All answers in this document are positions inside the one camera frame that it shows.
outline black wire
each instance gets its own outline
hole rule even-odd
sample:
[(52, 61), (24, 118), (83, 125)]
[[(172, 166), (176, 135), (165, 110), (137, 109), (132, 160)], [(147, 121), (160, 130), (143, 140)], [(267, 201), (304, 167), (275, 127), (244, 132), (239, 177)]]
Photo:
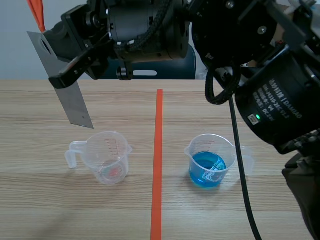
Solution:
[(255, 239), (262, 240), (260, 233), (259, 233), (259, 230), (256, 225), (254, 214), (251, 209), (247, 181), (246, 181), (245, 168), (244, 168), (244, 162), (243, 162), (242, 154), (241, 154), (241, 146), (240, 146), (238, 127), (237, 127), (237, 117), (236, 117), (236, 111), (235, 111), (235, 104), (234, 104), (234, 99), (232, 97), (229, 99), (229, 105), (230, 105), (232, 128), (233, 128), (233, 135), (234, 135), (234, 141), (235, 141), (235, 150), (236, 150), (236, 156), (237, 156), (237, 160), (238, 160), (245, 210), (246, 210), (246, 214), (248, 216), (248, 220), (249, 220), (249, 223), (250, 223), (250, 226), (251, 226), (251, 229), (252, 229), (252, 232), (253, 232)]
[(226, 103), (230, 97), (236, 92), (241, 79), (241, 67), (231, 63), (233, 75), (231, 81), (223, 89), (223, 91), (215, 96), (214, 92), (214, 77), (219, 81), (221, 79), (219, 73), (216, 72), (217, 68), (212, 65), (205, 78), (205, 97), (206, 100), (213, 105), (221, 105)]
[(172, 2), (173, 0), (162, 0), (159, 10), (155, 16), (155, 19), (153, 20), (147, 32), (144, 35), (142, 35), (141, 38), (136, 39), (134, 43), (131, 45), (127, 45), (127, 43), (124, 43), (120, 46), (116, 45), (115, 49), (119, 52), (135, 52), (141, 49), (155, 35), (160, 26), (163, 24)]

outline wood grain surface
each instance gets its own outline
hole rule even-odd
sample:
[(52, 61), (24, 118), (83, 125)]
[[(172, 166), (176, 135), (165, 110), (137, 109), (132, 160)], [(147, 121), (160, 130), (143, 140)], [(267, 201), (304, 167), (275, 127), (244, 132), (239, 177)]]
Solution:
[[(157, 89), (163, 105), (163, 240), (253, 240), (235, 165), (212, 190), (193, 185), (184, 148), (212, 133), (234, 143), (229, 105), (206, 102), (201, 80), (79, 81), (94, 130), (70, 125), (47, 80), (0, 80), (0, 239), (149, 240)], [(264, 240), (310, 240), (279, 155), (238, 114), (241, 144), (255, 158), (247, 178)], [(69, 170), (72, 141), (122, 133), (133, 148), (119, 184), (98, 183), (83, 163)]]

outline screw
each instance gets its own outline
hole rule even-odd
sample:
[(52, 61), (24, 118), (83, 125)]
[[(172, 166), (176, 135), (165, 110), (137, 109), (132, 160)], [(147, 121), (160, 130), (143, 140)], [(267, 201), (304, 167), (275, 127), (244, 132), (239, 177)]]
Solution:
[(229, 1), (226, 2), (225, 7), (227, 9), (233, 9), (235, 7), (235, 2), (232, 1), (232, 0), (229, 0)]
[(258, 28), (258, 34), (263, 35), (267, 32), (267, 27), (266, 26), (261, 26)]

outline metal plate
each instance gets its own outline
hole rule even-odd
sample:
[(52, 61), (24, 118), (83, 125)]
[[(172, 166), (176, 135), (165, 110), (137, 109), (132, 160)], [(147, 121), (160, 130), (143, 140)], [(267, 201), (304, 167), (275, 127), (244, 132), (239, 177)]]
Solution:
[[(58, 75), (59, 71), (67, 66), (67, 63), (58, 60), (56, 56), (48, 53), (41, 41), (41, 33), (27, 33), (36, 52), (38, 53), (48, 77)], [(71, 124), (90, 129), (94, 128), (84, 97), (77, 82), (68, 88), (54, 90)]]

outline measuring cup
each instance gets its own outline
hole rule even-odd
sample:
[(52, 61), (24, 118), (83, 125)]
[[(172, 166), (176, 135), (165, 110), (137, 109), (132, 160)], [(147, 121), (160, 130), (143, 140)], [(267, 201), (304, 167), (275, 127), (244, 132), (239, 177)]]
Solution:
[(236, 148), (222, 136), (203, 134), (184, 150), (190, 157), (189, 174), (199, 186), (218, 186), (237, 159)]
[(132, 152), (125, 137), (115, 131), (104, 131), (87, 141), (70, 143), (64, 156), (69, 168), (77, 167), (76, 154), (102, 184), (116, 184), (128, 174), (128, 154)]

